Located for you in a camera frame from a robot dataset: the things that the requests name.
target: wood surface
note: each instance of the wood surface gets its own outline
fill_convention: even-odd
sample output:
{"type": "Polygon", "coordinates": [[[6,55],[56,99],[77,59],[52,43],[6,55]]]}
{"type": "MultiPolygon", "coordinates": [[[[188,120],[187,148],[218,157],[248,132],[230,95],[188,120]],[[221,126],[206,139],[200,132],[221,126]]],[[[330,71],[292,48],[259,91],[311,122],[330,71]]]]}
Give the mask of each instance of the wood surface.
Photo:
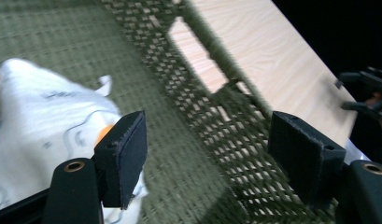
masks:
{"type": "MultiPolygon", "coordinates": [[[[346,144],[356,113],[339,106],[353,98],[335,88],[335,76],[273,2],[192,2],[274,110],[298,116],[339,145],[346,144]]],[[[212,92],[226,82],[184,22],[177,21],[171,35],[212,92]]]]}

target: woven texture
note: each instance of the woven texture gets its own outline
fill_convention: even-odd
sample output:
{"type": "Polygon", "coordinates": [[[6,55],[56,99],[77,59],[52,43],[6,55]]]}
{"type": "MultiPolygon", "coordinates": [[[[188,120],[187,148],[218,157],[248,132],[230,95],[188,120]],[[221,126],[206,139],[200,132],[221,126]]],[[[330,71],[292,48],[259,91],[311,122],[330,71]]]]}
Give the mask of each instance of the woven texture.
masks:
{"type": "Polygon", "coordinates": [[[188,2],[0,1],[0,63],[12,57],[92,89],[110,74],[121,112],[146,110],[140,223],[332,222],[332,210],[304,208],[266,153],[269,107],[188,2]],[[178,16],[228,78],[215,94],[167,34],[178,16]]]}

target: basket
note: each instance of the basket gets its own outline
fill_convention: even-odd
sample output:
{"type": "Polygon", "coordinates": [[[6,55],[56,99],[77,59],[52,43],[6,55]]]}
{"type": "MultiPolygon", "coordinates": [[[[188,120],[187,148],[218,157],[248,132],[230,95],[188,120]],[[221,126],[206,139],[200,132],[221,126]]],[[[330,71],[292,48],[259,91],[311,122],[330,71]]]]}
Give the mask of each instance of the basket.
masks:
{"type": "Polygon", "coordinates": [[[187,0],[0,1],[0,63],[22,57],[144,109],[150,191],[140,223],[321,223],[266,153],[271,109],[187,0]],[[227,77],[211,93],[168,34],[186,22],[227,77]]]}

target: wooden table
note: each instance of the wooden table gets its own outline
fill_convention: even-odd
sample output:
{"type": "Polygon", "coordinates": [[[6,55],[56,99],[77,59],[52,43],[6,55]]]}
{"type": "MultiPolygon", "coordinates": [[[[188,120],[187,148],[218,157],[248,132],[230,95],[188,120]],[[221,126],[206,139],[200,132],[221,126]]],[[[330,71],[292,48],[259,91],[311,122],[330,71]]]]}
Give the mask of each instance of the wooden table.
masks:
{"type": "MultiPolygon", "coordinates": [[[[346,144],[356,114],[339,106],[353,98],[335,88],[335,76],[272,1],[192,2],[274,110],[296,115],[346,144]]],[[[226,82],[184,22],[177,21],[171,35],[212,92],[226,82]]]]}

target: orange spot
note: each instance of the orange spot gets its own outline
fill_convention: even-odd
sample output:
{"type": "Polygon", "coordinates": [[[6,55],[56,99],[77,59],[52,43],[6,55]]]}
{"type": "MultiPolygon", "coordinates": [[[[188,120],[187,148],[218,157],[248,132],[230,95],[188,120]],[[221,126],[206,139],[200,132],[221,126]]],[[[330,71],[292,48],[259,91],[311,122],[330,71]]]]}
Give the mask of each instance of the orange spot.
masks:
{"type": "Polygon", "coordinates": [[[114,127],[113,124],[106,126],[104,129],[100,131],[98,134],[97,140],[95,141],[95,145],[97,144],[106,136],[106,134],[114,127]]]}

